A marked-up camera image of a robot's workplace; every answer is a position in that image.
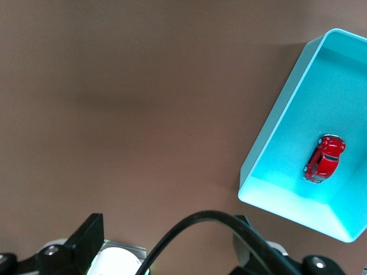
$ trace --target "black cable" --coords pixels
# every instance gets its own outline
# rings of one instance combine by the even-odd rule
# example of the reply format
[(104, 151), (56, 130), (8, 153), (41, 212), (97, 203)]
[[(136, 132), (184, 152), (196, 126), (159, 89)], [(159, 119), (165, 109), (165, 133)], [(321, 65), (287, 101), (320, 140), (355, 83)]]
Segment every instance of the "black cable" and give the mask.
[(274, 251), (253, 229), (237, 218), (220, 211), (202, 211), (188, 216), (176, 224), (155, 246), (135, 275), (144, 275), (162, 250), (183, 230), (199, 222), (213, 221), (230, 228), (244, 242), (268, 274), (300, 274), (283, 256)]

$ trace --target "plastic tray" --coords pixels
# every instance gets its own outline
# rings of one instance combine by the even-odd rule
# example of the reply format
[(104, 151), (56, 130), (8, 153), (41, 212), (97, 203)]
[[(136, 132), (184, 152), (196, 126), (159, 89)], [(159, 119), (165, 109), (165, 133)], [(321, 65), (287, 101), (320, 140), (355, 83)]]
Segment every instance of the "plastic tray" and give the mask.
[[(321, 184), (302, 169), (323, 134), (346, 142)], [(333, 29), (306, 44), (241, 168), (241, 201), (352, 242), (367, 228), (367, 39)]]

